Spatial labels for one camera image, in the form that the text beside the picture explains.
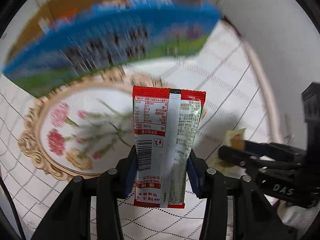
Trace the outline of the red white strip snack packet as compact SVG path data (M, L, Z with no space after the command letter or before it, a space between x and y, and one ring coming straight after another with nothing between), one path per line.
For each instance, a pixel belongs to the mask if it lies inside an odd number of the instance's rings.
M132 100L138 161L134 205L182 209L187 161L206 93L134 86Z

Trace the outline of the open cardboard milk box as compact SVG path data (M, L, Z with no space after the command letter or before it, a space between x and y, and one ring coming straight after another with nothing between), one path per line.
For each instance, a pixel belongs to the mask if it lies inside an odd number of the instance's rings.
M103 69L197 54L220 18L205 0L50 0L2 73L39 98Z

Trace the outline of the braised egg packet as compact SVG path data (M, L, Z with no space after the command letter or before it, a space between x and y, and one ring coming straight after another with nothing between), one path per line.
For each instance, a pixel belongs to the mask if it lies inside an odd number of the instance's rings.
M244 150L245 143L245 128L239 130L227 131L225 133L225 138L223 141L223 146L230 146L236 150ZM232 163L222 160L220 157L216 156L213 160L208 163L209 167L212 167L223 175L232 177L232 178L240 178L245 172L243 168L240 168Z

